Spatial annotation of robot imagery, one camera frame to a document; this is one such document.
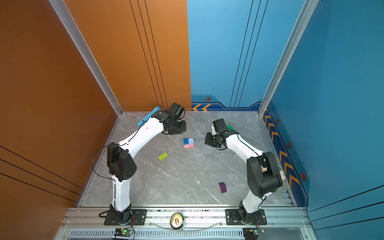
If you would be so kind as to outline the lime green block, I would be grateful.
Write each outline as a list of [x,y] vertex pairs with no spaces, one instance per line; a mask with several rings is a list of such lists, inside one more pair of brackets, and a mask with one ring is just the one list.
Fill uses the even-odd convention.
[[163,161],[163,160],[165,160],[168,156],[169,156],[168,153],[163,153],[163,154],[161,154],[160,156],[158,156],[158,159],[159,159],[160,161]]

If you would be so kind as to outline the purple block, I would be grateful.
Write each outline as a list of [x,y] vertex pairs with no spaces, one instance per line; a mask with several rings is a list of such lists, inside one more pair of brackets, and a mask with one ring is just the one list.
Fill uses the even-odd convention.
[[224,182],[219,183],[219,188],[220,188],[220,191],[222,194],[227,192],[227,187],[226,187],[226,184]]

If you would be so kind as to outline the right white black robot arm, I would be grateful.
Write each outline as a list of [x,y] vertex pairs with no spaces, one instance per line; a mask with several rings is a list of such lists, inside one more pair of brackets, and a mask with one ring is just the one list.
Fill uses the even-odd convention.
[[213,121],[205,144],[217,150],[231,150],[247,164],[249,192],[238,209],[227,209],[228,225],[266,225],[262,204],[283,185],[283,177],[272,152],[263,152],[244,140],[240,133],[230,129],[224,119]]

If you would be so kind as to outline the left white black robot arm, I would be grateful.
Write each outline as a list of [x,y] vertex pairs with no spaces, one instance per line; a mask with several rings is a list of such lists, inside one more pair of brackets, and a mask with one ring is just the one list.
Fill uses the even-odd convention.
[[184,107],[173,103],[169,109],[156,107],[139,123],[138,129],[119,143],[107,146],[107,167],[113,181],[113,200],[109,214],[120,225],[130,225],[133,219],[130,200],[131,178],[137,171],[134,157],[158,134],[178,135],[186,132]]

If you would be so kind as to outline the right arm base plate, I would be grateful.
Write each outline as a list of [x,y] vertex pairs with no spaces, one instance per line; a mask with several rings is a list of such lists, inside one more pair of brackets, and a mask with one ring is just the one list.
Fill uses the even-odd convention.
[[226,209],[227,225],[259,225],[266,226],[267,217],[263,209],[254,213],[247,213],[243,209]]

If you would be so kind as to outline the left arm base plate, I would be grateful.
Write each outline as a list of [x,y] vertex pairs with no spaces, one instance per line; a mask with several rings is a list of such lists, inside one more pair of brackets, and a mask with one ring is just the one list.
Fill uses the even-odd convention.
[[110,210],[107,212],[104,225],[105,226],[144,226],[147,217],[147,210],[145,209],[133,209],[131,210],[131,218],[129,223],[127,221],[120,221]]

